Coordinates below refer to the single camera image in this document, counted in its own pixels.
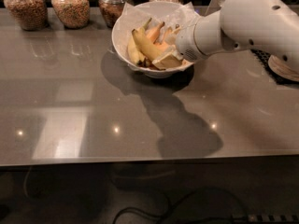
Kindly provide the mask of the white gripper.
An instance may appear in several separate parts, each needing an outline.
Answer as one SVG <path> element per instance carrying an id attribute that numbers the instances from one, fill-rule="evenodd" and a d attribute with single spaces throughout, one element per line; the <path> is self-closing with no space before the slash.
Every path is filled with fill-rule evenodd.
<path id="1" fill-rule="evenodd" d="M 176 68 L 182 65 L 183 57 L 191 63 L 205 60 L 207 56 L 197 48 L 194 38 L 195 25 L 185 25 L 177 28 L 167 36 L 164 42 L 169 45 L 176 43 L 177 49 L 161 51 L 153 60 L 152 64 L 159 70 Z"/>

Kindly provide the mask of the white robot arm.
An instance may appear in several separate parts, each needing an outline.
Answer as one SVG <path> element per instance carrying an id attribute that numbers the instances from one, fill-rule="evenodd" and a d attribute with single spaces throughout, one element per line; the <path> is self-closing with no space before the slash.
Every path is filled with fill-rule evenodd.
<path id="1" fill-rule="evenodd" d="M 188 21 L 166 42 L 192 63 L 258 49 L 299 71 L 299 16 L 281 0 L 224 0 L 218 11 Z"/>

